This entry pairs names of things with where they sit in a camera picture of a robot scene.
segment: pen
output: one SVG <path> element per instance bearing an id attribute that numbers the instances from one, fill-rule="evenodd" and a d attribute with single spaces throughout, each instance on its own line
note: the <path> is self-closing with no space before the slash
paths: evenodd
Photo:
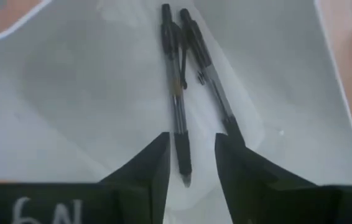
<path id="1" fill-rule="evenodd" d="M 191 184 L 192 165 L 190 141 L 184 109 L 183 89 L 185 81 L 185 63 L 187 45 L 182 30 L 172 21 L 169 4 L 162 5 L 161 25 L 162 46 L 165 52 L 167 76 L 170 82 L 170 93 L 174 117 L 174 136 L 179 172 L 186 187 Z M 182 67 L 180 68 L 179 46 L 182 48 Z"/>
<path id="2" fill-rule="evenodd" d="M 245 140 L 239 130 L 237 120 L 226 98 L 226 93 L 221 85 L 218 72 L 213 66 L 212 59 L 197 22 L 192 20 L 187 9 L 180 11 L 180 17 L 183 22 L 183 32 L 185 33 L 188 46 L 191 47 L 195 60 L 200 67 L 200 71 L 198 72 L 199 81 L 202 85 L 208 82 L 211 92 L 220 108 L 221 120 L 227 134 L 232 139 L 245 146 Z"/>

